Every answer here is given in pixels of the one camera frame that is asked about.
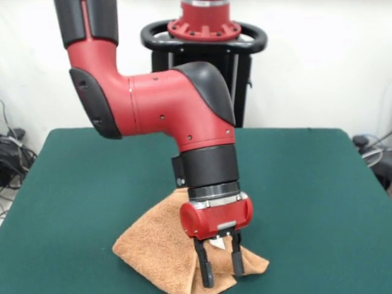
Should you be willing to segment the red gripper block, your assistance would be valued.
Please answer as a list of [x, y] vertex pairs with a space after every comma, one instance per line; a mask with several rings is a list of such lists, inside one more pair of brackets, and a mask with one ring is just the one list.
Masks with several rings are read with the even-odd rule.
[[[181, 205], [179, 210], [181, 226], [188, 237], [194, 238], [204, 288], [214, 287], [214, 277], [204, 241], [200, 239], [211, 239], [227, 230], [240, 230], [247, 227], [253, 213], [252, 200], [244, 192], [202, 202], [189, 201]], [[228, 232], [228, 236], [232, 237], [233, 272], [235, 276], [242, 276], [244, 265], [241, 254], [241, 234]]]

